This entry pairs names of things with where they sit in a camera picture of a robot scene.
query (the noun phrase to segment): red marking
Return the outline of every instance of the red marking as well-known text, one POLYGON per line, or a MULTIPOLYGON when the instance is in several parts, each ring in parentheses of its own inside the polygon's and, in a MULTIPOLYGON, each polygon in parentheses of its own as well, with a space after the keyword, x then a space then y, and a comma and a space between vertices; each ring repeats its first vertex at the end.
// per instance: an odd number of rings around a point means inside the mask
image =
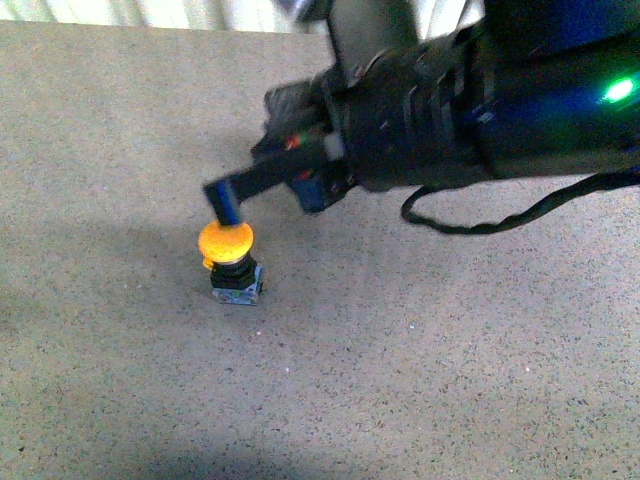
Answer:
POLYGON ((299 146, 300 146, 299 135, 294 135, 293 137, 290 137, 289 140, 287 140, 287 143, 285 143, 285 148, 287 150, 293 150, 294 148, 298 148, 299 146))
POLYGON ((309 180, 311 178, 311 174, 313 173, 312 170, 306 170, 304 172, 302 172, 300 175, 298 175, 297 179, 298 180, 309 180))

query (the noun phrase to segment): green led light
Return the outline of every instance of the green led light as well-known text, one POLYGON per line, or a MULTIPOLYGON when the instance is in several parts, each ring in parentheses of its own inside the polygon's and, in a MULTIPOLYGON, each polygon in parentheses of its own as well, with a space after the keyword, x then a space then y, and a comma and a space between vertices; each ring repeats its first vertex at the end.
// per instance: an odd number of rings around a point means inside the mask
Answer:
POLYGON ((633 80, 625 78, 611 85, 604 98, 610 102, 619 102, 631 95, 634 88, 633 80))

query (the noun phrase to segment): yellow button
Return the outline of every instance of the yellow button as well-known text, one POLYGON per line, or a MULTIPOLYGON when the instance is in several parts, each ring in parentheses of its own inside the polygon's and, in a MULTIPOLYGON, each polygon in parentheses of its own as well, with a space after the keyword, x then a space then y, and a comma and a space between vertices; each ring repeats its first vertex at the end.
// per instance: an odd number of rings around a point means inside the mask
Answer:
POLYGON ((252 245, 253 230, 246 223, 225 227, 220 222, 211 222, 198 238, 198 247, 204 256, 202 264, 209 270, 214 263, 237 262, 249 253, 252 245))

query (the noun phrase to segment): speckled surface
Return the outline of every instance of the speckled surface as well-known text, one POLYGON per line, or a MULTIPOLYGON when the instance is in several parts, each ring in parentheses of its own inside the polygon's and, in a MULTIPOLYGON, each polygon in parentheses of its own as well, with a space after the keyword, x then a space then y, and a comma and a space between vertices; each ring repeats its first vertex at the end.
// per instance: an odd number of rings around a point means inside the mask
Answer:
MULTIPOLYGON (((216 304, 203 181, 322 37, 0 23, 0 478, 640 478, 640 195, 491 238, 408 191, 248 202, 259 307, 216 304)), ((443 194, 498 219, 573 179, 443 194)))

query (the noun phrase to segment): gray countertop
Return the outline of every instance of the gray countertop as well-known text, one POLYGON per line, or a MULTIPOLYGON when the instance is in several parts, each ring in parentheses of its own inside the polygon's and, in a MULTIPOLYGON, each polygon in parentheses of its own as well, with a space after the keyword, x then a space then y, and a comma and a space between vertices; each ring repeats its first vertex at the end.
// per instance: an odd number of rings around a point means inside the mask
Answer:
MULTIPOLYGON (((640 478, 640 196, 526 228, 403 224, 410 191, 243 207, 267 271, 221 306, 200 187, 321 36, 0 23, 0 478, 640 478)), ((574 179, 421 203, 497 220, 574 179)))

